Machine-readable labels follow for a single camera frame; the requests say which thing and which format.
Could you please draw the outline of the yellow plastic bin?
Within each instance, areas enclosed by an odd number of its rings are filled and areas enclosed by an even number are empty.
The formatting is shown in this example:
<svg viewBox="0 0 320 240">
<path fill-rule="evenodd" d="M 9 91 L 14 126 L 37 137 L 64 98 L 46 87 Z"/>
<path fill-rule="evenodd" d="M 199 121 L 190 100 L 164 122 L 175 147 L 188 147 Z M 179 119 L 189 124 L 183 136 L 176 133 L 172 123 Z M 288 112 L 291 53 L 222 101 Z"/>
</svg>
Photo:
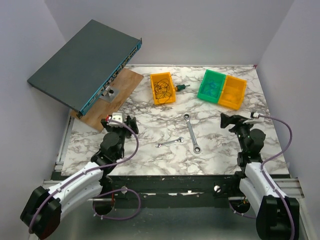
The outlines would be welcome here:
<svg viewBox="0 0 320 240">
<path fill-rule="evenodd" d="M 247 81 L 227 75 L 218 100 L 218 104 L 233 110 L 239 110 L 245 96 Z"/>
<path fill-rule="evenodd" d="M 150 84 L 155 105 L 176 101 L 176 91 L 170 72 L 150 74 Z"/>
</svg>

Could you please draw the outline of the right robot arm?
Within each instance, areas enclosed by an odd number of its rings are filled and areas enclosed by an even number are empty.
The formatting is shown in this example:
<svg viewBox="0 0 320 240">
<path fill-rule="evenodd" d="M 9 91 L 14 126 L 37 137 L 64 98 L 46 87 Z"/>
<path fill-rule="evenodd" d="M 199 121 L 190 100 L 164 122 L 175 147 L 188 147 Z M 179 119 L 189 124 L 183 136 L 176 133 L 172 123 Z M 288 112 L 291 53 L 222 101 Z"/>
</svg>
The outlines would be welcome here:
<svg viewBox="0 0 320 240">
<path fill-rule="evenodd" d="M 254 124 L 262 115 L 252 112 L 249 117 L 241 115 L 220 115 L 220 127 L 233 127 L 241 151 L 237 164 L 241 168 L 235 173 L 236 180 L 230 183 L 230 191 L 244 194 L 255 213 L 256 231 L 262 240 L 297 240 L 300 236 L 300 205 L 289 197 L 272 179 L 265 168 L 261 150 L 266 134 Z"/>
</svg>

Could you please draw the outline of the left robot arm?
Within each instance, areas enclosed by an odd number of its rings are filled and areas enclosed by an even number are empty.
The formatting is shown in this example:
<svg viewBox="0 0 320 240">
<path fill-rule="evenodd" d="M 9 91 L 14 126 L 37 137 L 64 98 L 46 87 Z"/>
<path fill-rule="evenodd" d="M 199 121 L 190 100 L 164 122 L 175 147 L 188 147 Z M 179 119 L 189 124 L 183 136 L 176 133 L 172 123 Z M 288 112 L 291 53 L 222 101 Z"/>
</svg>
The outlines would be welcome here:
<svg viewBox="0 0 320 240">
<path fill-rule="evenodd" d="M 49 237 L 63 217 L 88 199 L 107 197 L 111 191 L 111 185 L 105 181 L 107 175 L 133 158 L 124 157 L 124 145 L 127 138 L 138 137 L 136 118 L 116 112 L 100 122 L 107 133 L 90 161 L 65 180 L 49 188 L 34 189 L 22 210 L 20 220 L 40 240 Z"/>
</svg>

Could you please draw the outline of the large ratchet wrench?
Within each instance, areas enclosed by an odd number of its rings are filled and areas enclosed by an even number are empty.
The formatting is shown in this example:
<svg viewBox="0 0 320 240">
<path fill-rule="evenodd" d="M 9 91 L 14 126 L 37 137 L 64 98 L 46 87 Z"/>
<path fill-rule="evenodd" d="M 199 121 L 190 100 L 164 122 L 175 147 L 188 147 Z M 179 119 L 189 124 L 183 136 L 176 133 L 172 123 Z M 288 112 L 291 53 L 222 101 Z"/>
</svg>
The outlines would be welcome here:
<svg viewBox="0 0 320 240">
<path fill-rule="evenodd" d="M 202 151 L 202 149 L 200 148 L 200 146 L 197 143 L 197 140 L 196 140 L 193 128 L 192 128 L 192 124 L 191 124 L 191 121 L 190 121 L 190 115 L 188 113 L 185 113 L 183 118 L 186 121 L 187 128 L 189 130 L 190 138 L 191 138 L 191 141 L 192 141 L 192 144 L 193 144 L 193 152 L 195 154 L 199 154 Z"/>
</svg>

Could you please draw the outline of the plywood board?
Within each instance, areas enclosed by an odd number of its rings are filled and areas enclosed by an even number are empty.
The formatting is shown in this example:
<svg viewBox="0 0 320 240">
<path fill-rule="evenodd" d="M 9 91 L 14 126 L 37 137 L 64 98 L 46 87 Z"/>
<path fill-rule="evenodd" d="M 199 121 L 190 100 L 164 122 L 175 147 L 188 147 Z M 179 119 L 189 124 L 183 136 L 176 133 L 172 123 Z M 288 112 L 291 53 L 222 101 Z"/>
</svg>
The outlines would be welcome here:
<svg viewBox="0 0 320 240">
<path fill-rule="evenodd" d="M 89 111 L 79 120 L 101 132 L 101 119 L 117 112 L 143 79 L 143 75 L 124 68 L 115 80 L 107 87 L 108 93 L 93 104 Z"/>
</svg>

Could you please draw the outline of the green plastic bin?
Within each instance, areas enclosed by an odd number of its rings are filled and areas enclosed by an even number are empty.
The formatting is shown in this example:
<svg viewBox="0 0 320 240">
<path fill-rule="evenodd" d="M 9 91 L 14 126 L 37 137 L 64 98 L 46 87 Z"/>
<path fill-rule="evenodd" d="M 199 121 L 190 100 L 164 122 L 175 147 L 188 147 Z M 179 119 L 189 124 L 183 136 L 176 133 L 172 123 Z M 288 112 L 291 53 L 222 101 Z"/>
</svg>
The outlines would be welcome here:
<svg viewBox="0 0 320 240">
<path fill-rule="evenodd" d="M 227 76 L 223 73 L 207 69 L 200 84 L 197 97 L 201 100 L 217 104 L 220 99 L 226 77 Z"/>
</svg>

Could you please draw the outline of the small combination wrench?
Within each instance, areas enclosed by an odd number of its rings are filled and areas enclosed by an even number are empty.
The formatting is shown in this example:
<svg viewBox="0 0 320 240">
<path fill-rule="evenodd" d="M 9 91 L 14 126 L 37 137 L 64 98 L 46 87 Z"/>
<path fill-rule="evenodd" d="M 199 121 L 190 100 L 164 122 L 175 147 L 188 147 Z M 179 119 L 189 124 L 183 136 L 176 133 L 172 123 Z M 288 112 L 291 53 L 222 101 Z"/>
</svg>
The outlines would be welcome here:
<svg viewBox="0 0 320 240">
<path fill-rule="evenodd" d="M 170 145 L 170 144 L 173 144 L 173 143 L 183 143 L 183 142 L 184 142 L 184 138 L 183 137 L 179 137 L 179 138 L 174 139 L 174 140 L 170 140 L 170 141 L 166 141 L 166 142 L 162 142 L 162 143 L 156 143 L 155 147 L 156 148 L 160 148 L 162 146 Z"/>
</svg>

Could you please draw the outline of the green stubby screwdriver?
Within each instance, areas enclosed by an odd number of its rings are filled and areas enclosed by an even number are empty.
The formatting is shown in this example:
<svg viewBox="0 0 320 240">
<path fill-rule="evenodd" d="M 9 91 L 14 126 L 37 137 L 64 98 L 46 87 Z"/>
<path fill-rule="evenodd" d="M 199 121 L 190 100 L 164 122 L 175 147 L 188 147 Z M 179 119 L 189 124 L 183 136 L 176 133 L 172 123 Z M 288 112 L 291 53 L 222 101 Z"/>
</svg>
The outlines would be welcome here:
<svg viewBox="0 0 320 240">
<path fill-rule="evenodd" d="M 189 84 L 187 84 L 187 85 L 185 85 L 185 84 L 176 85 L 175 86 L 175 91 L 176 92 L 181 92 L 181 91 L 185 90 L 189 86 L 190 86 Z"/>
</svg>

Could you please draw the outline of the metal bracket with knob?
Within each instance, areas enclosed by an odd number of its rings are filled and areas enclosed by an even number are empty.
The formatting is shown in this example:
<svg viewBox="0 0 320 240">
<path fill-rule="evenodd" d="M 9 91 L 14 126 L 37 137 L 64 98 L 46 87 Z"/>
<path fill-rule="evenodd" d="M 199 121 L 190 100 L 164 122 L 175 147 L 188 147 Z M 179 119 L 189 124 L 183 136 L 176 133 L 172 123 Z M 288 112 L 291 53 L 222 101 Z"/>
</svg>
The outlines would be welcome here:
<svg viewBox="0 0 320 240">
<path fill-rule="evenodd" d="M 101 96 L 99 97 L 100 99 L 108 102 L 108 103 L 111 103 L 115 98 L 116 96 L 119 94 L 119 90 L 115 87 L 112 87 L 112 86 L 108 86 L 101 94 Z"/>
</svg>

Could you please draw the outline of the dark grey network switch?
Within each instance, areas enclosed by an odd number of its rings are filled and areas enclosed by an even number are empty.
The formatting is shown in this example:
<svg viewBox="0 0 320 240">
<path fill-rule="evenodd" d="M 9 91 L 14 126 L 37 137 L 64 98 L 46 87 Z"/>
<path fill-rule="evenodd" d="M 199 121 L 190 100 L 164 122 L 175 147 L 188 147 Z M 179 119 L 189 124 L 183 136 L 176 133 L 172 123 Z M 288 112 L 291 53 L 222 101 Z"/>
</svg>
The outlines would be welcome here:
<svg viewBox="0 0 320 240">
<path fill-rule="evenodd" d="M 142 39 L 92 19 L 27 82 L 82 118 L 141 46 Z"/>
</svg>

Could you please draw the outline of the aluminium frame rail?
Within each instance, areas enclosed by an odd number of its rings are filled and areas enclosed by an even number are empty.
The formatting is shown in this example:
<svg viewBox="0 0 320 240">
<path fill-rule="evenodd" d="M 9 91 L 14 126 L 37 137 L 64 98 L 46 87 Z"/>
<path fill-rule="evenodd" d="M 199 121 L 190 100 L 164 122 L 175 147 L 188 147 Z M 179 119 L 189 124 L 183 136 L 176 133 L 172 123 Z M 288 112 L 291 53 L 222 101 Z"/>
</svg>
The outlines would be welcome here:
<svg viewBox="0 0 320 240">
<path fill-rule="evenodd" d="M 178 194 L 209 193 L 218 197 L 240 197 L 235 175 L 109 175 L 113 189 L 127 187 L 141 194 Z M 43 186 L 51 187 L 67 177 L 54 172 L 51 180 L 45 180 Z M 275 183 L 289 197 L 303 198 L 303 190 L 297 178 L 288 174 L 272 175 Z"/>
</svg>

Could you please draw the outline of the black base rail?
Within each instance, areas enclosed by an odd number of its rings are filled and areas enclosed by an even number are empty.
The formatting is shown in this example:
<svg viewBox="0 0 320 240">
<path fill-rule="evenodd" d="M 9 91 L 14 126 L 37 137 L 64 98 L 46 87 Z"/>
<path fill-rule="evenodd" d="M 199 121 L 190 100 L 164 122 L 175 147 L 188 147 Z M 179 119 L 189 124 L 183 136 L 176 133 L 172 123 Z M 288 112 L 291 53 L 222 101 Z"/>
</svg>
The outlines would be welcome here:
<svg viewBox="0 0 320 240">
<path fill-rule="evenodd" d="M 98 208 L 201 208 L 234 207 L 238 212 L 247 212 L 251 205 L 249 194 L 240 191 L 241 173 L 233 175 L 141 175 L 100 176 L 88 173 L 63 186 L 57 185 L 56 198 L 68 211 L 88 199 L 93 199 Z"/>
</svg>

